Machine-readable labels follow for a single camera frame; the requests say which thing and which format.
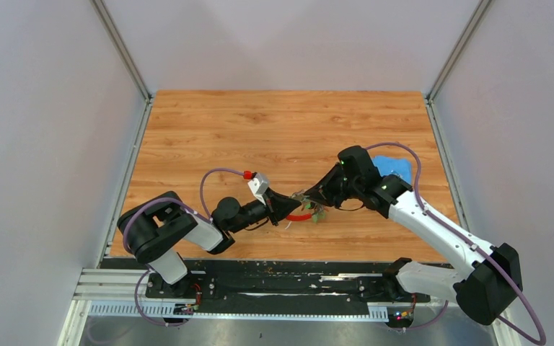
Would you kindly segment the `green key tag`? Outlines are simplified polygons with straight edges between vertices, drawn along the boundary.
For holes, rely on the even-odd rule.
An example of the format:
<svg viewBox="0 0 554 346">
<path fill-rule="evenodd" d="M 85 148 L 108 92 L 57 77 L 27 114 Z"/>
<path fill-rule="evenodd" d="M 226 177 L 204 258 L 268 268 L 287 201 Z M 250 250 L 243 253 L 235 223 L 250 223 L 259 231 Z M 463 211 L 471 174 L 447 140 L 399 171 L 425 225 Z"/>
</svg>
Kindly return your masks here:
<svg viewBox="0 0 554 346">
<path fill-rule="evenodd" d="M 307 210 L 311 215 L 311 221 L 313 223 L 318 223 L 325 218 L 326 210 L 325 206 L 311 202 L 307 205 Z"/>
</svg>

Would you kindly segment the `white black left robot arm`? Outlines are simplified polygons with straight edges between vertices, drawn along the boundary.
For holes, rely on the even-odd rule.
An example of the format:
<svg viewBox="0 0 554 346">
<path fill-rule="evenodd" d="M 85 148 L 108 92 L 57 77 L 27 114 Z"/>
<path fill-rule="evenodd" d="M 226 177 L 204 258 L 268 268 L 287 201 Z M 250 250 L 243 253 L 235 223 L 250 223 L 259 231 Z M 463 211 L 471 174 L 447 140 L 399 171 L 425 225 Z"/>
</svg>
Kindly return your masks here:
<svg viewBox="0 0 554 346">
<path fill-rule="evenodd" d="M 181 240 L 209 254 L 221 254 L 234 244 L 233 233 L 265 221 L 277 226 L 302 204 L 267 189 L 260 200 L 242 205 L 236 198 L 219 201 L 209 219 L 197 214 L 179 196 L 168 191 L 128 210 L 117 221 L 125 250 L 136 261 L 157 272 L 175 298 L 187 296 L 192 278 L 174 246 Z"/>
</svg>

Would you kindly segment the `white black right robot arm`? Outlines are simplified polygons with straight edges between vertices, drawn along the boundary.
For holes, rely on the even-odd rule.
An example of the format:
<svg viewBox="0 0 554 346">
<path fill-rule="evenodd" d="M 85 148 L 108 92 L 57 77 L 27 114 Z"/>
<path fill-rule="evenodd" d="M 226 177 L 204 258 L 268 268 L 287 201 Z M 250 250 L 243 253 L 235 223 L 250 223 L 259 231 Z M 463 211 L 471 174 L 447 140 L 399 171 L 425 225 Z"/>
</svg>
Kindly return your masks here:
<svg viewBox="0 0 554 346">
<path fill-rule="evenodd" d="M 383 175 L 365 148 L 338 154 L 335 166 L 304 192 L 311 201 L 337 208 L 349 199 L 404 226 L 450 264 L 423 265 L 407 258 L 385 272 L 383 291 L 393 301 L 421 293 L 455 301 L 473 321 L 492 324 L 523 289 L 519 254 L 507 243 L 495 246 L 464 230 L 429 205 L 412 185 L 395 174 Z"/>
</svg>

